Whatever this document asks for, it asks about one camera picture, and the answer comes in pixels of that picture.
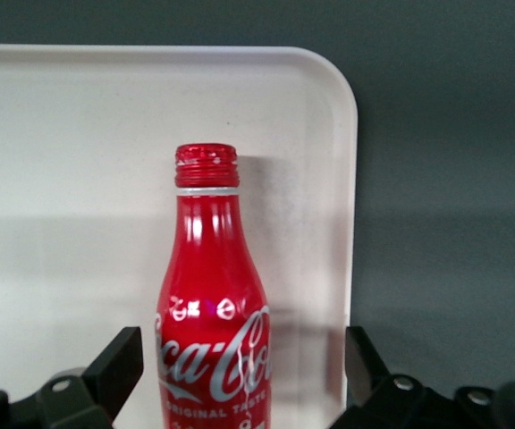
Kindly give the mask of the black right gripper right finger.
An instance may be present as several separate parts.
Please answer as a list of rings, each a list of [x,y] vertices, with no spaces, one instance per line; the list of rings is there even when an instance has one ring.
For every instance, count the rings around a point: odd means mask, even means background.
[[[346,329],[344,371],[350,405],[333,428],[453,428],[451,402],[405,374],[392,374],[360,326]]]

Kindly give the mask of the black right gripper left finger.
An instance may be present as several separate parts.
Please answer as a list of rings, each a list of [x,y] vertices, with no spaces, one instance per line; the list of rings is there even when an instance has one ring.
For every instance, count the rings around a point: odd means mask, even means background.
[[[43,428],[111,428],[143,374],[139,327],[125,327],[81,373],[59,375],[35,395]]]

